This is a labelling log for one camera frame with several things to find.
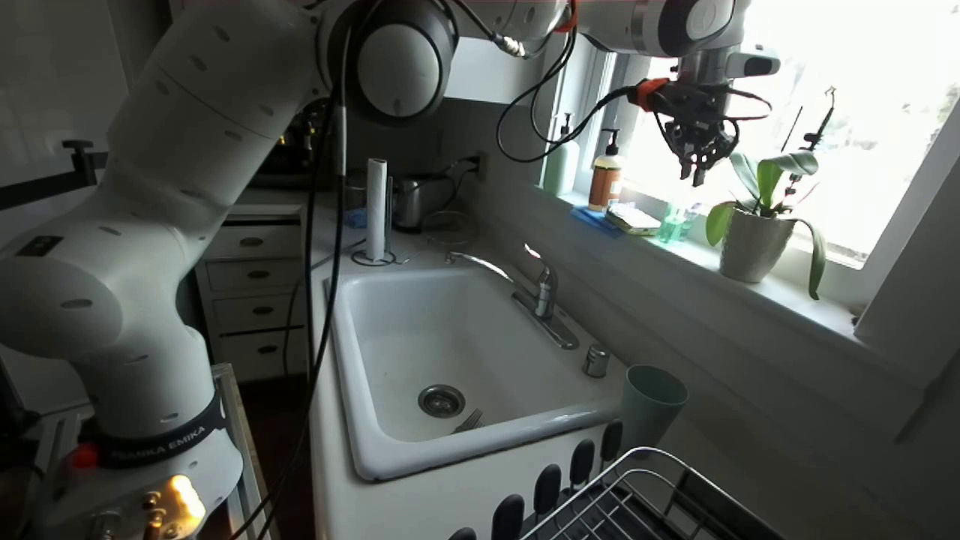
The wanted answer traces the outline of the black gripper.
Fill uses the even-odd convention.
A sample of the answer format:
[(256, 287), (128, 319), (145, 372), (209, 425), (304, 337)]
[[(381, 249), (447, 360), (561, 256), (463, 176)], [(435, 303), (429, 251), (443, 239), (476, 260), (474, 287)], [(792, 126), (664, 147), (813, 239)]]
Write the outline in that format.
[(726, 115), (722, 86), (665, 82), (654, 94), (654, 116), (665, 147), (681, 161), (694, 161), (694, 185), (704, 184), (710, 161), (719, 164), (734, 155), (740, 130)]

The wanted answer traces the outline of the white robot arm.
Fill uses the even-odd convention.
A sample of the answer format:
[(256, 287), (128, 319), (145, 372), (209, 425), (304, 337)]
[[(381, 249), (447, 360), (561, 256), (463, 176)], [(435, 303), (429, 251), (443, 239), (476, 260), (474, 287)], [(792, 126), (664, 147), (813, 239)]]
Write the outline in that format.
[(745, 43), (749, 0), (197, 0), (153, 49), (107, 130), (86, 202), (0, 256), (0, 337), (70, 363), (102, 461), (61, 467), (52, 499), (78, 512), (183, 474), (201, 502), (241, 481), (206, 348), (173, 307), (281, 130), (322, 95), (376, 119), (429, 115), (465, 26), (514, 57), (558, 33), (605, 52), (674, 57), (681, 94), (781, 63)]

